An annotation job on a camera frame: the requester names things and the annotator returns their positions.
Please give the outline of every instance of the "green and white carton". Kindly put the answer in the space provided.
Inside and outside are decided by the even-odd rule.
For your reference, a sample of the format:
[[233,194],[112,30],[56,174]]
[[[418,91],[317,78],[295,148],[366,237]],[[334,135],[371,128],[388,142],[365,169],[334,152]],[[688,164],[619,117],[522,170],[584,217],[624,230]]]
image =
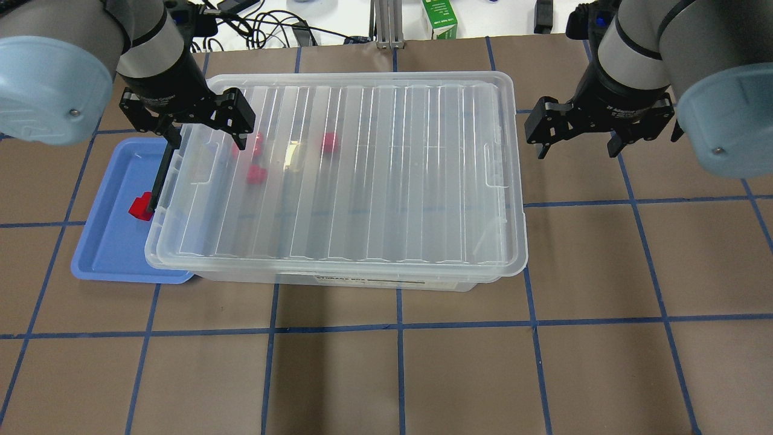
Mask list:
[[432,39],[456,39],[459,21],[456,19],[451,0],[421,0],[427,17],[427,29]]

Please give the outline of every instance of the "tile floor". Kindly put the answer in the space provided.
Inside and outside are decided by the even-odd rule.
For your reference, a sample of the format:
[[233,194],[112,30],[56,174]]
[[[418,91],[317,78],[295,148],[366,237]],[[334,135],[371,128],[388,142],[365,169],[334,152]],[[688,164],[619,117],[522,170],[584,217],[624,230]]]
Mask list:
[[[206,76],[502,70],[523,126],[586,62],[560,35],[197,55]],[[0,433],[773,433],[773,176],[687,139],[544,161],[521,140],[530,266],[469,293],[79,281],[112,149],[0,139]]]

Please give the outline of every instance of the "clear plastic container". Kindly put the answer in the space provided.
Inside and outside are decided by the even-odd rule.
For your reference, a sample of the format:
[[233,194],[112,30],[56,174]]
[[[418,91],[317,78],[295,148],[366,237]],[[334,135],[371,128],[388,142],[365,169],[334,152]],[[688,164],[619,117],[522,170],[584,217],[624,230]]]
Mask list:
[[145,246],[207,279],[466,291],[526,266],[499,72],[244,74],[247,150],[182,129]]

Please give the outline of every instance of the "blue tray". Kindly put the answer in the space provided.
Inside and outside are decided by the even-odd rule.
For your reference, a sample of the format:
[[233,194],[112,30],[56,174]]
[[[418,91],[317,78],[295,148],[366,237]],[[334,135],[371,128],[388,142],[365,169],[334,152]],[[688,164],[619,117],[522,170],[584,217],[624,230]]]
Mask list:
[[150,222],[131,216],[129,206],[153,187],[166,141],[126,139],[116,147],[75,249],[70,270],[79,279],[181,284],[185,270],[155,269],[145,261]]

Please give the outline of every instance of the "white background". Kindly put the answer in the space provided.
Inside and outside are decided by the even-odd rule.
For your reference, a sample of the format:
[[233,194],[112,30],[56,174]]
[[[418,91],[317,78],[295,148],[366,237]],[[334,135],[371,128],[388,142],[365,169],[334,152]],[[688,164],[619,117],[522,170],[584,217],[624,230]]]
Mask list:
[[[553,0],[553,33],[563,33],[569,14],[579,3],[590,0]],[[458,38],[481,36],[529,35],[534,29],[534,4],[536,0],[451,0],[459,20]],[[329,29],[345,35],[368,36],[370,0],[266,0],[261,11],[286,9],[301,16],[310,26]],[[254,10],[249,8],[241,13]],[[429,39],[424,26],[424,7],[421,0],[403,0],[404,39]],[[287,15],[278,14],[282,19]],[[262,29],[272,29],[264,25]],[[343,38],[314,32],[321,45],[339,45]],[[288,29],[292,46],[297,46]],[[216,36],[226,50],[244,50],[244,41],[227,26],[220,26]],[[267,47],[279,47],[278,39],[271,38]]]

